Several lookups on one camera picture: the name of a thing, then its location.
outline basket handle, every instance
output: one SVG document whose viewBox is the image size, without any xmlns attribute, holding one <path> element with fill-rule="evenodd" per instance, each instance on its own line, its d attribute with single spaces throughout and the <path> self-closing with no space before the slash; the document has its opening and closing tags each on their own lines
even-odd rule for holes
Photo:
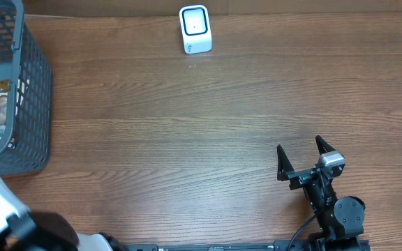
<svg viewBox="0 0 402 251">
<path fill-rule="evenodd" d="M 12 0 L 12 2 L 17 10 L 12 43 L 12 51 L 15 51 L 21 48 L 22 30 L 24 29 L 24 6 L 21 0 Z"/>
</svg>

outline gray plastic basket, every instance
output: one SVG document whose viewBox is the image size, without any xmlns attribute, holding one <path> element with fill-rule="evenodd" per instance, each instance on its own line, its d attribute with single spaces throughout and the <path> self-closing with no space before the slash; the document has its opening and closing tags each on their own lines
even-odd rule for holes
<svg viewBox="0 0 402 251">
<path fill-rule="evenodd" d="M 21 0 L 0 0 L 0 80 L 6 79 L 0 174 L 41 170 L 50 154 L 52 72 L 24 23 Z"/>
</svg>

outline wood grain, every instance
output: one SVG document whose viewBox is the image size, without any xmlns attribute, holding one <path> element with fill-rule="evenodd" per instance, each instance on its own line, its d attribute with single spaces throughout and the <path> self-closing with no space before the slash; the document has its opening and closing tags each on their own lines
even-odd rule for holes
<svg viewBox="0 0 402 251">
<path fill-rule="evenodd" d="M 322 135 L 364 238 L 402 250 L 402 13 L 212 17 L 192 56 L 177 17 L 28 27 L 54 71 L 50 163 L 6 179 L 30 207 L 126 243 L 289 238 L 311 210 L 276 180 L 276 145 L 305 169 Z"/>
<path fill-rule="evenodd" d="M 23 0 L 32 15 L 68 17 L 176 16 L 203 4 L 211 15 L 402 11 L 398 0 Z"/>
</svg>

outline white label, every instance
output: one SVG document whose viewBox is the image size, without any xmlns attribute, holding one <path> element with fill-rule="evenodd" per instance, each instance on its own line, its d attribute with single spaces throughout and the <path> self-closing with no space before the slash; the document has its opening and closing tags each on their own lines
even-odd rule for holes
<svg viewBox="0 0 402 251">
<path fill-rule="evenodd" d="M 5 130 L 6 130 L 6 126 L 5 125 L 0 125 L 0 140 L 3 137 Z"/>
</svg>

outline black cable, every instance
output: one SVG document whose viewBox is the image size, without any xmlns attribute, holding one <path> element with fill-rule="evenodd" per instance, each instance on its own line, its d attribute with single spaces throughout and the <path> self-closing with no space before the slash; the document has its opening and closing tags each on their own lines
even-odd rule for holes
<svg viewBox="0 0 402 251">
<path fill-rule="evenodd" d="M 325 207 L 327 207 L 327 197 L 325 196 L 325 183 L 324 183 L 324 179 L 322 177 L 322 174 L 319 173 L 319 177 L 320 177 L 320 182 L 322 184 L 322 196 L 324 197 L 324 206 L 322 207 L 322 210 L 318 213 L 322 214 L 325 211 Z M 296 233 L 292 236 L 290 244 L 288 244 L 288 247 L 286 248 L 286 251 L 290 251 L 292 243 L 295 241 L 295 239 L 297 238 L 297 236 L 314 220 L 316 219 L 316 214 L 313 215 L 311 218 L 309 218 L 297 231 Z"/>
</svg>

